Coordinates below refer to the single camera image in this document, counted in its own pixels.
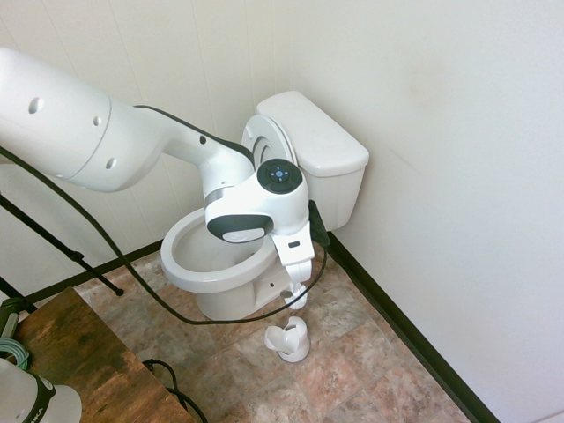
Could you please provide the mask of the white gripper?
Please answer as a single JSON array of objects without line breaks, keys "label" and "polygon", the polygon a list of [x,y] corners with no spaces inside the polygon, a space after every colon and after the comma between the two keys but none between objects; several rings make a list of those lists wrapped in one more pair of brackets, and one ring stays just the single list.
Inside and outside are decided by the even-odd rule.
[{"label": "white gripper", "polygon": [[315,256],[309,222],[294,234],[283,235],[272,232],[270,237],[274,242],[280,262],[292,281],[287,289],[281,291],[281,296],[283,298],[293,297],[293,283],[298,283],[295,293],[302,294],[306,290],[302,282],[311,278],[312,260]]}]

